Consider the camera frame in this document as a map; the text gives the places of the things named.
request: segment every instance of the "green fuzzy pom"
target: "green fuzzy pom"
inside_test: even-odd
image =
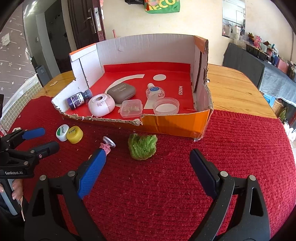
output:
[[[139,136],[138,134],[130,134],[128,148],[131,157],[139,161],[152,157],[156,152],[156,142],[156,135]]]

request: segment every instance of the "yellow bottle cap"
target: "yellow bottle cap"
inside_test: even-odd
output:
[[[73,126],[68,130],[66,136],[69,142],[76,144],[81,141],[83,137],[83,131],[78,126]]]

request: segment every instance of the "door handle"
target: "door handle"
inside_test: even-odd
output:
[[[88,9],[88,12],[90,13],[90,17],[88,17],[88,19],[90,19],[91,18],[91,20],[92,20],[92,23],[91,23],[91,26],[92,26],[92,33],[93,34],[96,34],[96,26],[95,26],[95,22],[94,22],[94,17],[93,17],[93,11],[92,11],[92,8],[89,8]]]
[[[87,20],[89,20],[89,19],[91,19],[91,17],[87,17],[86,20],[84,20],[84,23],[85,23]]]

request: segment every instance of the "red knit cloth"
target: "red knit cloth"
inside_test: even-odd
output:
[[[108,241],[188,240],[212,201],[189,163],[194,148],[232,176],[256,176],[266,201],[271,235],[295,205],[295,162],[277,119],[215,110],[202,140],[158,134],[156,154],[146,161],[136,161],[128,150],[128,137],[133,131],[63,119],[50,100],[40,97],[30,101],[16,119],[12,128],[46,129],[43,137],[25,141],[19,149],[58,141],[55,132],[62,124],[80,126],[84,136],[75,145],[58,141],[60,151],[42,160],[35,168],[35,177],[24,181],[25,197],[30,198],[40,175],[57,177],[75,170],[99,147],[104,135],[110,137],[116,148],[107,156],[92,192],[83,200]],[[234,202],[221,231],[225,231],[233,208]]]

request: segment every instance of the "gray tablecloth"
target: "gray tablecloth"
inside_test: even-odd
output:
[[[277,67],[229,43],[223,66],[244,73],[263,93],[281,98],[296,107],[296,83]]]

